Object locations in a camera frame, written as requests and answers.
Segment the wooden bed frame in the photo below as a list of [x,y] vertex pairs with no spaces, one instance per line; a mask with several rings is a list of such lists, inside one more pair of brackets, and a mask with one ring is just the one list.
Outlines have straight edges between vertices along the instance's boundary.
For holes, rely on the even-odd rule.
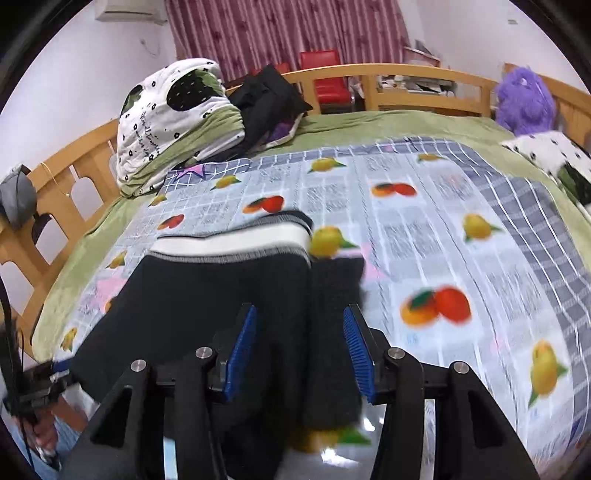
[[[377,75],[407,75],[451,80],[479,88],[477,98],[456,98],[421,95],[403,90],[381,90]],[[448,115],[491,116],[491,93],[496,82],[476,75],[428,66],[405,64],[353,64],[321,67],[289,72],[284,75],[290,83],[299,83],[304,99],[312,107],[310,115],[318,115],[320,106],[314,90],[314,80],[357,76],[365,95],[366,110],[383,107],[430,109]],[[555,96],[559,110],[567,122],[567,134],[583,145],[591,132],[591,96],[574,87],[544,78]],[[80,137],[37,166],[28,176],[37,189],[39,213],[49,213],[59,224],[68,242],[55,259],[48,264],[31,239],[33,220],[19,231],[13,231],[0,218],[0,263],[14,262],[33,286],[22,315],[14,312],[17,326],[24,332],[24,349],[32,355],[31,337],[45,299],[63,268],[76,242],[92,228],[108,205],[117,198],[119,190],[109,170],[112,149],[116,150],[118,120],[110,121]],[[93,216],[84,220],[74,205],[70,193],[74,185],[71,168],[79,177],[90,178],[102,199],[102,206]]]

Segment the red curtain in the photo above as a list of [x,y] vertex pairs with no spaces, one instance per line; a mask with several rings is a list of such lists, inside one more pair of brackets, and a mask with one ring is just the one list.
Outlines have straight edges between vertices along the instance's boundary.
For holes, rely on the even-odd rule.
[[225,80],[301,51],[342,63],[399,63],[408,33],[396,0],[165,0],[179,58],[216,60]]

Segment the orange fruit print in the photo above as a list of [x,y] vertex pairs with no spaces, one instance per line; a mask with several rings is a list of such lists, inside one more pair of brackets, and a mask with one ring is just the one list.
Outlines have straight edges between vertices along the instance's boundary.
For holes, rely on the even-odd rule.
[[444,287],[435,292],[437,310],[453,323],[467,322],[472,312],[466,296],[457,288]]
[[371,193],[374,197],[387,197],[393,193],[413,197],[417,194],[417,191],[408,183],[380,183],[371,187]]
[[420,307],[412,308],[412,300],[406,301],[400,307],[400,318],[407,325],[418,327],[421,325],[427,325],[434,321],[439,315],[437,311],[437,305],[433,298],[427,300],[425,305]]
[[283,207],[283,197],[280,195],[268,197],[262,203],[263,210],[269,213],[277,213],[281,207]]
[[165,228],[176,228],[181,224],[183,220],[184,215],[182,213],[179,215],[174,215],[171,218],[166,219],[160,225],[158,225],[156,227],[156,230],[164,230]]
[[412,327],[429,325],[439,315],[456,325],[462,325],[472,315],[470,303],[460,290],[446,286],[437,291],[418,292],[400,306],[400,318]]
[[242,209],[242,213],[254,213],[260,209],[268,213],[277,213],[283,207],[283,197],[280,195],[273,195],[273,197],[263,197],[254,202],[249,203]]

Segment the metal screw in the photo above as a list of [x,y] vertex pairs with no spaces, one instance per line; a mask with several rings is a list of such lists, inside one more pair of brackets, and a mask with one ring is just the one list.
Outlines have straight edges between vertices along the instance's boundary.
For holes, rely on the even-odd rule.
[[200,346],[195,351],[195,356],[197,358],[209,358],[213,355],[213,350],[210,349],[208,346]]
[[455,362],[453,369],[459,374],[467,374],[470,371],[470,367],[466,362]]
[[396,360],[400,360],[401,358],[406,355],[406,352],[397,346],[393,346],[392,348],[388,349],[388,356],[390,358],[395,358]]
[[144,368],[146,368],[146,360],[136,360],[131,364],[131,369],[134,372],[141,372]]

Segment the purple cloth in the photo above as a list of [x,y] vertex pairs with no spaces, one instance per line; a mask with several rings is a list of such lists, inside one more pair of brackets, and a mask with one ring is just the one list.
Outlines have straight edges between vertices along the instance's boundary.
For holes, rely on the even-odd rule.
[[275,140],[279,140],[280,138],[286,137],[290,134],[291,127],[294,126],[294,121],[283,121],[276,124],[275,128],[267,138],[267,143],[274,142]]
[[496,123],[516,136],[552,130],[556,104],[542,79],[528,68],[517,67],[496,88]]

